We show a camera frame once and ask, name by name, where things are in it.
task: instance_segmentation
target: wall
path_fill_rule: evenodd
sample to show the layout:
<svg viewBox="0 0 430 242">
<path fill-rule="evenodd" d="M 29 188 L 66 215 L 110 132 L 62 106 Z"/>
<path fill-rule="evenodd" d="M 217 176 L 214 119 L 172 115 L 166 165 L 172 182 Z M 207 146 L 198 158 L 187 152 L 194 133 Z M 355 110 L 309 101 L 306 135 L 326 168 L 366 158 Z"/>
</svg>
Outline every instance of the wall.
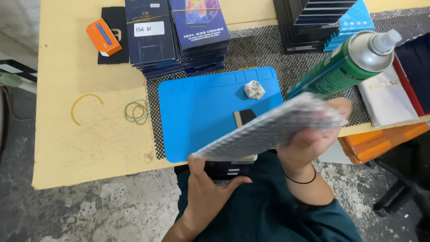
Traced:
<svg viewBox="0 0 430 242">
<path fill-rule="evenodd" d="M 0 31 L 27 46 L 39 50 L 40 0 L 0 1 Z"/>
</svg>

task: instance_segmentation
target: green spray can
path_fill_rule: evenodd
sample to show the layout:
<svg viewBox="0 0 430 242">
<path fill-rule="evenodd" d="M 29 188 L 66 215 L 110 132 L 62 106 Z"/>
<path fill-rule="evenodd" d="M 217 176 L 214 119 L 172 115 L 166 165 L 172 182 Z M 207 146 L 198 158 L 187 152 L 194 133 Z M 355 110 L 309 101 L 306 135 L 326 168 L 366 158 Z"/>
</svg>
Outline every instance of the green spray can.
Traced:
<svg viewBox="0 0 430 242">
<path fill-rule="evenodd" d="M 401 40 L 396 30 L 357 32 L 293 84 L 285 100 L 302 92 L 326 98 L 378 75 L 393 63 L 393 49 Z"/>
</svg>

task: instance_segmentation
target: white cloth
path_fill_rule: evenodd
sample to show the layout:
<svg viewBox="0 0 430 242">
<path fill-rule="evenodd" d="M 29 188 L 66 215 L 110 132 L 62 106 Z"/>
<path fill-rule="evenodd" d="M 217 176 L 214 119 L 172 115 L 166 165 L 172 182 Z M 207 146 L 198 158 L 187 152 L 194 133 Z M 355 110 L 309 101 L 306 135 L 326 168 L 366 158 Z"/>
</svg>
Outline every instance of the white cloth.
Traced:
<svg viewBox="0 0 430 242">
<path fill-rule="evenodd" d="M 266 93 L 266 91 L 258 83 L 258 81 L 250 81 L 249 83 L 245 84 L 245 93 L 248 98 L 258 100 Z"/>
<path fill-rule="evenodd" d="M 358 89 L 373 127 L 418 120 L 393 65 L 358 84 Z"/>
</svg>

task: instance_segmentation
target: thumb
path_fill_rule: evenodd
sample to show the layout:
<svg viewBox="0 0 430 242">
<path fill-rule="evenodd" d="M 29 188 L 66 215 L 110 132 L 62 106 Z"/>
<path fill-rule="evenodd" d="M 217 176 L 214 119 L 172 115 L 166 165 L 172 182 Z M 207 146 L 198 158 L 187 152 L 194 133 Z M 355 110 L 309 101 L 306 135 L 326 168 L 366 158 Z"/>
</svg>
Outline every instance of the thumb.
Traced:
<svg viewBox="0 0 430 242">
<path fill-rule="evenodd" d="M 238 176 L 230 180 L 225 186 L 224 189 L 228 191 L 228 193 L 231 195 L 236 188 L 238 188 L 240 185 L 244 183 L 252 183 L 251 178 L 245 177 L 245 176 Z"/>
</svg>

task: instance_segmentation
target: yellow table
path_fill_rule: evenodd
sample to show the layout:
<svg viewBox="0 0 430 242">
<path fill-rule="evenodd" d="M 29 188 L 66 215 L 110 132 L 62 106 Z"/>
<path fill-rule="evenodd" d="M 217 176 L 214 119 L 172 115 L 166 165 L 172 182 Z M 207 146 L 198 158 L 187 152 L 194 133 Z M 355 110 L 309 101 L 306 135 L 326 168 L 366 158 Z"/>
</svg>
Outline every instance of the yellow table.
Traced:
<svg viewBox="0 0 430 242">
<path fill-rule="evenodd" d="M 367 0 L 371 12 L 425 6 L 426 0 Z M 219 0 L 229 30 L 277 24 L 272 0 Z M 123 0 L 42 0 L 33 187 L 45 189 L 171 167 L 157 160 L 151 119 L 127 122 L 124 106 L 147 99 L 146 80 L 129 64 L 98 65 L 88 24 Z M 75 107 L 73 103 L 85 94 Z M 368 124 L 348 128 L 370 130 Z"/>
</svg>

